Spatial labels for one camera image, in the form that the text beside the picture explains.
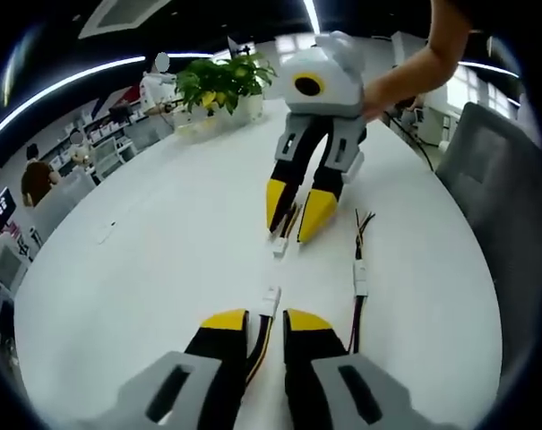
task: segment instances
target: white connector plug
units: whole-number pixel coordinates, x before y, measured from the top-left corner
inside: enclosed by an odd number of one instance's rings
[[[354,294],[358,296],[368,296],[368,286],[366,285],[366,265],[364,260],[355,260],[352,266],[354,277]]]
[[[262,296],[262,305],[259,309],[260,315],[267,315],[274,318],[280,302],[280,287],[268,287]]]
[[[277,237],[272,243],[272,254],[274,258],[282,258],[287,251],[288,239],[285,237]]]

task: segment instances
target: ceiling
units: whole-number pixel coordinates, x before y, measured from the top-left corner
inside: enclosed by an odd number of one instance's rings
[[[311,29],[303,0],[204,2],[172,0],[135,30],[78,39],[100,0],[35,0],[0,2],[0,121],[48,85],[95,65],[131,56],[167,52],[217,52],[227,47],[227,36],[239,43],[271,40],[280,34]],[[314,0],[322,30],[343,30],[355,36],[390,36],[403,30],[427,37],[429,0]],[[502,66],[489,58],[485,34],[473,34],[464,59]],[[4,70],[12,59],[9,98]],[[172,60],[171,71],[189,60]],[[79,80],[42,99],[0,133],[0,166],[29,138],[64,113],[102,94],[141,79],[143,63],[130,64],[97,78]],[[478,71],[517,98],[515,80],[499,73]]]

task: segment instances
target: potted plant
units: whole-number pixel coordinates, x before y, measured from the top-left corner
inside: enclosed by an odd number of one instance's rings
[[[259,65],[260,54],[237,56],[214,63],[207,59],[192,61],[177,74],[177,90],[183,96],[185,110],[194,109],[213,116],[223,109],[233,120],[248,122],[251,116],[259,116],[262,110],[262,84],[272,85],[274,69],[268,64]]]

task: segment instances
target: table surface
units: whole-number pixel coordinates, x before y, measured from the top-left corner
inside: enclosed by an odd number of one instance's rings
[[[486,262],[454,200],[381,122],[368,125],[365,163],[330,226],[305,246],[293,232],[284,259],[273,260],[265,187],[286,113],[282,101],[265,102],[257,124],[215,140],[184,145],[169,136],[107,178],[49,238],[15,302],[22,378],[42,415],[111,408],[123,383],[183,351],[202,320],[254,309],[271,283],[283,290],[279,312],[319,314],[348,344],[355,208],[376,213],[365,233],[362,352],[435,422],[473,428],[489,410],[502,338]],[[290,428],[281,325],[238,429]]]

